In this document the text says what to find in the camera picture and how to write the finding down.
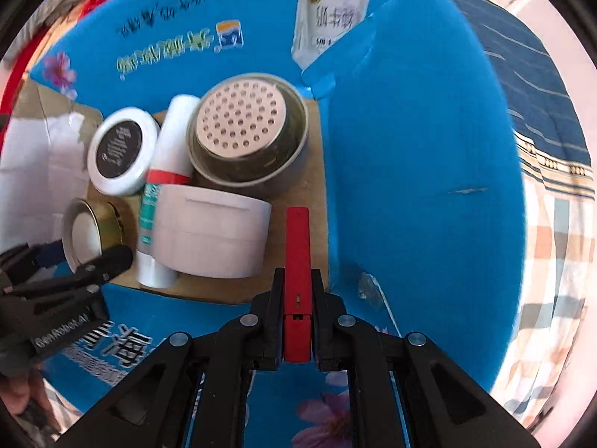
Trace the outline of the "person's hand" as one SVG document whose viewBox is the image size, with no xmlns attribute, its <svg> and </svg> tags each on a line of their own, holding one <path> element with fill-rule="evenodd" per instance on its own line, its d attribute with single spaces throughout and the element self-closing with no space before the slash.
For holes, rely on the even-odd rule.
<svg viewBox="0 0 597 448">
<path fill-rule="evenodd" d="M 26 374 L 16 377 L 1 376 L 1 398 L 9 413 L 14 417 L 26 410 L 30 401 L 38 404 L 46 417 L 47 423 L 57 432 L 61 426 L 54 416 L 53 407 L 47 396 L 44 378 L 37 367 Z"/>
</svg>

